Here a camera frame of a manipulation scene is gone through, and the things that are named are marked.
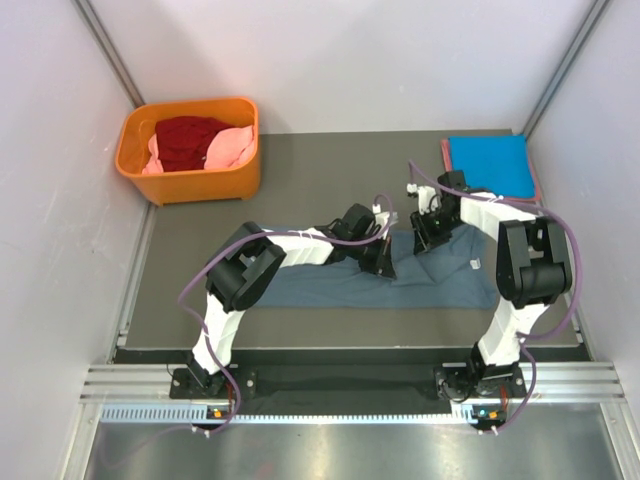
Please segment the grey-blue t shirt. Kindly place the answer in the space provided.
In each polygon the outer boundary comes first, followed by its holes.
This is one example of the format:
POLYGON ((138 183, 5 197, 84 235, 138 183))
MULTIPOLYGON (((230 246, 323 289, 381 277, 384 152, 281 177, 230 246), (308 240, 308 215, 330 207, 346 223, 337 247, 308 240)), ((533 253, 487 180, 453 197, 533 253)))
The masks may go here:
POLYGON ((394 279, 360 270, 347 258, 324 266, 299 265, 278 271, 258 301, 274 308, 461 308, 491 309, 496 287, 484 268, 486 236, 463 225, 434 250, 416 255, 409 231, 392 239, 394 279))

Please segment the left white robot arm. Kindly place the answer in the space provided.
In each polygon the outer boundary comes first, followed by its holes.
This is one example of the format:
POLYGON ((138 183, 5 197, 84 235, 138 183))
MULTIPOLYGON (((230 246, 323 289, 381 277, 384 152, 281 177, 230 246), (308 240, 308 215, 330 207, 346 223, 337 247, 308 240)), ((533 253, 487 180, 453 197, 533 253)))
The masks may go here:
POLYGON ((225 387, 234 388, 224 369, 231 363, 240 321, 279 270, 351 258, 364 273, 395 278, 390 230, 396 222, 394 211, 356 203, 343 216, 304 230, 270 230, 252 221, 243 223, 178 297, 179 305, 185 306, 191 289, 204 283, 205 313, 185 307, 199 323, 200 334, 185 366, 173 373, 172 386, 177 391, 172 396, 212 398, 225 387))

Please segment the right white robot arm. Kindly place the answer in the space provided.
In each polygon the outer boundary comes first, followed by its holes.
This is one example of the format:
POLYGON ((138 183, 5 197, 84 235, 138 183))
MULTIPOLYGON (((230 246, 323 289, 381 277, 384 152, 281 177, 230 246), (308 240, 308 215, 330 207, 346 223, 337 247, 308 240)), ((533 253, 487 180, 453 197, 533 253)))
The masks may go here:
POLYGON ((460 171, 441 175, 437 186, 411 182, 406 190, 418 201, 410 216, 416 254, 444 245, 462 225, 496 243, 499 302, 493 319, 464 366, 436 369, 441 396, 462 403, 503 393, 522 395, 523 341, 573 283, 562 226, 550 216, 536 216, 493 193, 470 188, 460 171))

